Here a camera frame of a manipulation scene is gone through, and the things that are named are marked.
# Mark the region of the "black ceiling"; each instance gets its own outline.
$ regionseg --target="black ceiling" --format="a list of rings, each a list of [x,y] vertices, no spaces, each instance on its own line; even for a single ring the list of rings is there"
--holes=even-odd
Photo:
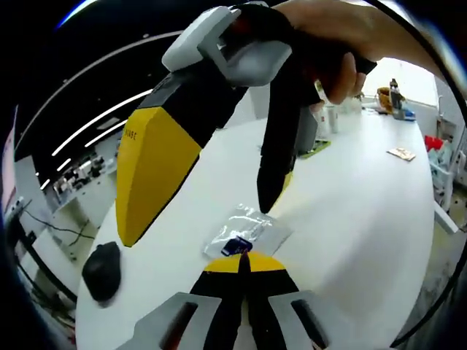
[[[17,117],[19,140],[45,101],[68,79],[104,56],[143,40],[184,29],[202,11],[236,0],[97,0],[57,28],[34,56],[22,82]],[[111,117],[127,118],[141,99],[119,108],[52,152],[89,120],[115,104],[153,88],[166,75],[161,56],[174,37],[123,50],[79,75],[39,113],[18,145],[16,158],[32,155],[39,181],[57,177],[62,162],[77,160],[99,135],[96,126]]]

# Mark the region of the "black computer mouse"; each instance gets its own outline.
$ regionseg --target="black computer mouse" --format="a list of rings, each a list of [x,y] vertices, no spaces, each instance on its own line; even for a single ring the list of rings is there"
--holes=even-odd
[[[118,291],[121,280],[118,245],[115,242],[99,244],[86,260],[81,274],[95,301],[110,300]]]

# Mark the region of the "clear plastic bag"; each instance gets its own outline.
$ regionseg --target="clear plastic bag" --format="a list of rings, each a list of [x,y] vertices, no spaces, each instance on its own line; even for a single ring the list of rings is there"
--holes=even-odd
[[[273,255],[292,230],[268,215],[239,204],[204,247],[204,254],[212,259],[227,257],[243,251]]]

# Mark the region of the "hand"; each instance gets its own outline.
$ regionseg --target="hand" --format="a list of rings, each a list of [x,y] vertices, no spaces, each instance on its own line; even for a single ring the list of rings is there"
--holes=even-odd
[[[356,53],[377,61],[379,57],[374,52],[374,46],[368,40],[372,21],[368,13],[369,7],[347,4],[337,0],[292,0],[275,7],[282,12],[291,24],[299,30],[313,36],[343,42]],[[360,93],[365,83],[366,75],[357,73],[355,58],[347,53],[337,71],[315,71],[310,79],[321,81],[321,85],[333,104],[340,104],[346,97]],[[324,102],[312,106],[316,112]]]

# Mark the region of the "white table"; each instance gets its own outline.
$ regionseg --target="white table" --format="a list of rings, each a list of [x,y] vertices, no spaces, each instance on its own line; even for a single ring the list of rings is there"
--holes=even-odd
[[[332,145],[298,160],[271,215],[293,229],[275,257],[300,289],[332,299],[363,336],[389,346],[404,325],[431,250],[433,189],[415,122],[364,112],[341,116]],[[175,292],[189,292],[206,258],[201,249],[239,203],[258,208],[256,175],[265,120],[217,132],[176,198],[132,248],[117,235],[115,206],[94,246],[122,247],[123,280],[114,303],[100,308],[81,283],[79,350],[114,349],[136,321]],[[386,153],[405,147],[410,163]]]

